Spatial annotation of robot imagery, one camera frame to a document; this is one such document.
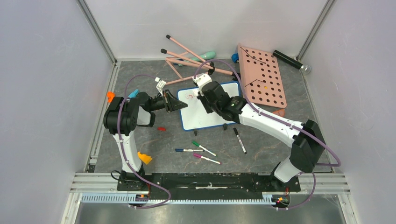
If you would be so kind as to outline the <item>blue framed whiteboard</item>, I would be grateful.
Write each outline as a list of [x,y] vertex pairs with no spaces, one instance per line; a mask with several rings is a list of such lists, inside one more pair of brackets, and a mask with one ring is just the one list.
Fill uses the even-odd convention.
[[204,129],[233,124],[233,121],[226,121],[217,113],[207,113],[201,101],[196,98],[198,87],[180,89],[177,92],[177,99],[188,106],[180,110],[182,128],[185,131]]

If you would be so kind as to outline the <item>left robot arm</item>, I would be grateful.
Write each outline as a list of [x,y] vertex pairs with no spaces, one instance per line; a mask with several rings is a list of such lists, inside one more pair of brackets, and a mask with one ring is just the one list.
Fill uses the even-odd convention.
[[142,190],[148,186],[142,160],[139,158],[134,131],[137,127],[153,127],[154,111],[173,112],[188,107],[169,90],[155,97],[139,92],[133,98],[114,97],[107,108],[103,124],[116,140],[122,161],[118,191]]

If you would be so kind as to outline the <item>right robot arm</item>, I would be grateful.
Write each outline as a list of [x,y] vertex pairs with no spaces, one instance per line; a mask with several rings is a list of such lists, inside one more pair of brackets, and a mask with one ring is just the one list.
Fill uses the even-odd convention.
[[290,156],[276,166],[270,177],[273,189],[282,190],[292,177],[313,171],[324,151],[318,143],[324,138],[315,121],[290,121],[265,110],[257,113],[245,98],[230,97],[216,81],[195,80],[194,84],[199,88],[198,99],[207,113],[215,112],[226,121],[256,128],[291,148]]

